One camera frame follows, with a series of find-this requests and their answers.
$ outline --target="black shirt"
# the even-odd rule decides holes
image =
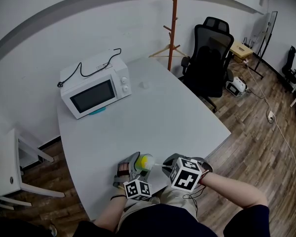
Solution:
[[[225,237],[270,237],[269,209],[255,205],[238,212],[223,231]],[[74,234],[80,236],[112,236],[109,230],[91,222],[81,221]],[[200,236],[217,237],[208,227],[198,223],[188,211],[166,204],[157,204],[138,210],[122,223],[117,236]]]

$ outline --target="microwave knob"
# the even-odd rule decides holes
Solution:
[[[124,92],[128,91],[128,86],[127,86],[127,85],[124,85],[124,86],[123,86],[123,91],[124,91]]]
[[[120,81],[121,81],[122,83],[127,83],[127,77],[122,77],[122,78],[120,79]]]

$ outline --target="chair armrest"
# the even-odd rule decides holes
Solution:
[[[188,67],[190,57],[183,57],[181,61],[181,66],[183,67],[183,75],[185,75],[186,68]]]
[[[296,75],[296,69],[294,69],[294,70],[295,70],[295,72],[293,73],[293,76]]]
[[[227,69],[227,81],[233,81],[233,73],[230,69]]]

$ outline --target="wooden floor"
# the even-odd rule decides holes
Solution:
[[[248,87],[261,96],[248,70],[241,66],[234,68],[242,73]],[[276,74],[264,64],[258,70],[265,76],[264,79],[260,80],[256,74],[254,76],[296,157],[295,108],[290,108],[293,95],[284,92]],[[265,192],[269,201],[272,236],[295,237],[296,167],[279,130],[266,120],[266,103],[253,94],[234,97],[226,90],[223,97],[213,100],[218,106],[216,116],[231,135],[207,160],[217,174],[250,183]],[[86,220],[87,215],[70,178],[61,143],[51,146],[46,152],[55,157],[55,162],[44,162],[26,171],[23,180],[42,188],[65,192],[66,197],[52,198],[20,192],[13,197],[32,202],[33,207],[16,206],[16,211],[3,210],[1,216],[24,219],[36,225],[53,223],[60,236],[71,236],[78,222]],[[199,221],[218,236],[222,236],[228,221],[240,210],[209,188],[197,202]]]

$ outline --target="extension cord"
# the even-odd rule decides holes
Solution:
[[[261,91],[262,95],[264,96],[265,101],[266,101],[266,103],[268,104],[268,106],[269,106],[269,108],[270,108],[270,113],[269,113],[268,117],[272,114],[271,119],[273,119],[273,120],[275,121],[275,124],[276,124],[277,128],[279,129],[279,131],[280,131],[282,137],[284,138],[284,141],[286,142],[287,146],[288,146],[289,149],[291,150],[292,155],[293,155],[293,159],[294,159],[294,161],[295,161],[295,166],[296,166],[296,158],[295,158],[295,155],[294,155],[294,153],[293,153],[293,151],[292,151],[290,145],[288,144],[286,138],[284,137],[284,134],[282,133],[281,128],[278,126],[278,124],[277,124],[277,122],[276,122],[276,116],[275,116],[275,114],[272,112],[272,108],[271,108],[271,106],[270,106],[270,104],[269,104],[269,102],[268,102],[268,100],[267,100],[265,94],[263,93],[263,91],[261,90],[259,84],[257,83],[257,81],[255,80],[255,78],[254,78],[253,75],[251,74],[250,69],[249,69],[248,62],[249,62],[248,59],[246,59],[245,61],[243,61],[243,63],[247,65],[247,68],[248,68],[248,71],[249,71],[251,77],[253,78],[253,80],[255,81],[255,83],[257,84],[257,86],[259,87],[259,90]]]

